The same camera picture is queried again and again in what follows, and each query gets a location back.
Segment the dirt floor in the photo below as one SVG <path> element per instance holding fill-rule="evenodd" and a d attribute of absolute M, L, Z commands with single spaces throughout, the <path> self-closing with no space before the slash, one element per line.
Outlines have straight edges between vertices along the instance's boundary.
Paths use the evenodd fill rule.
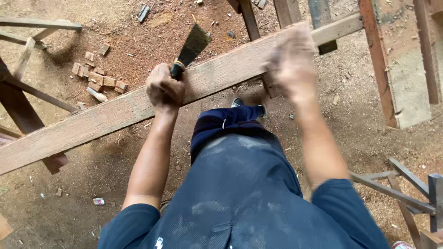
<path fill-rule="evenodd" d="M 143 24 L 135 16 L 145 3 L 140 0 L 66 1 L 66 0 L 0 0 L 0 16 L 39 19 L 68 19 L 79 22 L 83 30 L 57 31 L 44 39 L 50 48 L 35 50 L 23 81 L 71 105 L 78 101 L 90 107 L 99 102 L 85 88 L 86 80 L 70 78 L 74 62 L 84 62 L 84 53 L 96 53 L 104 42 L 111 44 L 109 54 L 98 59 L 111 77 L 122 77 L 128 91 L 144 84 L 150 70 L 160 62 L 171 62 L 179 52 L 192 23 L 211 32 L 212 43 L 195 63 L 225 53 L 249 41 L 241 15 L 222 0 L 204 0 L 197 6 L 193 0 L 157 0 Z M 299 0 L 305 20 L 310 20 L 306 0 Z M 356 0 L 330 0 L 333 17 L 356 10 Z M 278 30 L 272 1 L 264 10 L 254 7 L 260 33 Z M 212 21 L 218 25 L 211 26 Z M 30 36 L 37 29 L 2 27 L 3 31 Z M 235 38 L 227 32 L 232 30 Z M 318 94 L 322 113 L 334 132 L 348 167 L 359 174 L 375 173 L 391 168 L 387 159 L 394 157 L 427 182 L 427 175 L 443 172 L 443 112 L 433 106 L 434 120 L 404 130 L 387 128 L 375 84 L 372 62 L 364 31 L 338 40 L 337 51 L 318 56 Z M 14 70 L 23 46 L 0 41 L 0 56 Z M 108 98 L 118 96 L 105 89 Z M 260 81 L 244 82 L 180 109 L 175 127 L 171 165 L 163 199 L 173 196 L 190 168 L 188 151 L 197 116 L 205 110 L 228 107 L 235 96 L 246 100 L 263 91 Z M 338 96 L 337 105 L 333 104 Z M 33 96 L 29 99 L 46 125 L 68 115 Z M 282 97 L 267 102 L 269 116 L 264 126 L 276 134 L 293 168 L 300 177 L 306 199 L 310 190 L 302 164 L 301 131 L 290 119 L 289 102 Z M 68 151 L 70 163 L 51 175 L 43 163 L 37 162 L 0 176 L 0 214 L 7 218 L 14 232 L 0 241 L 0 248 L 93 248 L 101 226 L 119 211 L 126 186 L 140 147 L 152 120 L 146 120 L 91 141 Z M 0 106 L 0 125 L 17 129 Z M 404 193 L 422 201 L 424 197 L 403 178 Z M 62 197 L 56 196 L 58 188 Z M 390 243 L 397 240 L 412 243 L 397 202 L 381 193 L 356 184 L 377 224 Z M 94 197 L 106 204 L 96 206 Z M 419 229 L 429 229 L 428 216 L 416 215 Z"/>

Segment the navy blue shirt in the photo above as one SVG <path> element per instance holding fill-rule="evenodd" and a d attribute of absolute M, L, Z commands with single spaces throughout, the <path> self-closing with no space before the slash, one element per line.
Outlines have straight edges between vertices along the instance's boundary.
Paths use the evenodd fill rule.
<path fill-rule="evenodd" d="M 103 227 L 98 248 L 389 248 L 350 181 L 330 179 L 304 200 L 271 136 L 206 143 L 161 218 L 131 205 Z"/>

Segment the sneaker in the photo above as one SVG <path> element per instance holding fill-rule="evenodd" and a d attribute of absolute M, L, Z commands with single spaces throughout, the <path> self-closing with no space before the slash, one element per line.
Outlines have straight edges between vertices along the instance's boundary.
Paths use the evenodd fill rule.
<path fill-rule="evenodd" d="M 266 117 L 266 115 L 267 115 L 266 106 L 265 105 L 257 105 L 257 107 L 259 107 L 258 117 Z"/>
<path fill-rule="evenodd" d="M 232 107 L 237 107 L 240 105 L 244 105 L 245 103 L 243 102 L 243 100 L 241 100 L 241 98 L 235 98 L 234 101 L 232 102 L 231 108 Z"/>

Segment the forearm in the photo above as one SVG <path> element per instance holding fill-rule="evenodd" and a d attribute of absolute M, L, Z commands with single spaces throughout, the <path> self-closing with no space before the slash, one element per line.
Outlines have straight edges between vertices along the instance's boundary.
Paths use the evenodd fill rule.
<path fill-rule="evenodd" d="M 312 188 L 315 189 L 328 179 L 348 178 L 346 163 L 320 113 L 317 101 L 298 108 L 305 112 L 300 113 L 297 121 L 303 131 L 303 161 Z"/>
<path fill-rule="evenodd" d="M 171 137 L 177 115 L 178 110 L 155 113 L 151 131 L 132 169 L 123 209 L 135 203 L 159 208 L 169 170 Z"/>

